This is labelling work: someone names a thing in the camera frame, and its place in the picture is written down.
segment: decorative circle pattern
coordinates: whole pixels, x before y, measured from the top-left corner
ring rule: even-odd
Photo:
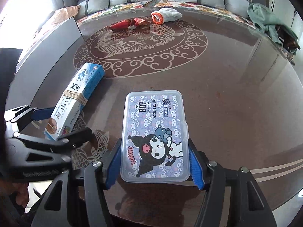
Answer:
[[[152,22],[151,18],[143,19]],[[140,76],[186,64],[198,58],[207,44],[204,32],[183,20],[134,30],[106,27],[78,48],[74,66],[80,69],[85,62],[102,65],[105,78]]]

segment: clear plastic case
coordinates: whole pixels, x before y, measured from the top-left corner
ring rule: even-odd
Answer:
[[[188,128],[176,90],[129,93],[125,101],[121,177],[133,183],[185,181]]]

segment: red wrapper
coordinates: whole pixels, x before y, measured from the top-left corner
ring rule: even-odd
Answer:
[[[135,18],[135,19],[126,19],[123,21],[120,21],[114,25],[109,26],[108,28],[111,30],[124,30],[127,29],[129,26],[136,26],[136,27],[140,27],[140,26],[144,26],[149,24],[149,22],[147,22],[144,19],[141,18]]]
[[[147,25],[147,24],[149,24],[149,22],[147,22],[146,20],[141,19],[141,18],[134,18],[131,20],[131,24],[136,27],[139,27],[139,26]]]
[[[126,20],[120,21],[114,25],[111,25],[108,28],[111,30],[123,30],[123,29],[127,29],[130,25],[131,25],[131,20],[126,19]]]

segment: glass tabletop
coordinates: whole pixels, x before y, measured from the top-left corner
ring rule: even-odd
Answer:
[[[151,21],[153,10],[130,9],[82,23],[85,42],[80,39],[66,51],[38,90],[31,106],[55,106],[82,64],[105,69],[77,121],[77,128],[94,131],[95,140],[77,149],[74,165],[98,159],[121,137],[128,93],[169,89],[183,96],[197,149],[222,166],[259,169],[301,159],[303,88],[269,38],[223,16],[178,8],[180,21],[119,32],[105,28],[135,17]],[[24,132],[43,137],[46,124]],[[254,174],[274,209],[299,191],[303,177],[299,170],[270,175]],[[133,184],[121,178],[105,195],[112,214],[153,226],[193,226],[203,199],[196,187]],[[179,217],[172,220],[171,211]]]

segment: blue gripper pad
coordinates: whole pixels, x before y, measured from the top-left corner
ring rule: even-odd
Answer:
[[[118,148],[116,154],[114,155],[108,169],[107,169],[107,178],[105,181],[106,189],[110,189],[116,182],[117,177],[120,174],[120,166],[121,166],[121,145]]]
[[[189,147],[189,163],[190,163],[190,175],[193,179],[193,182],[198,186],[199,190],[202,190],[204,188],[203,171],[194,152],[190,147]]]

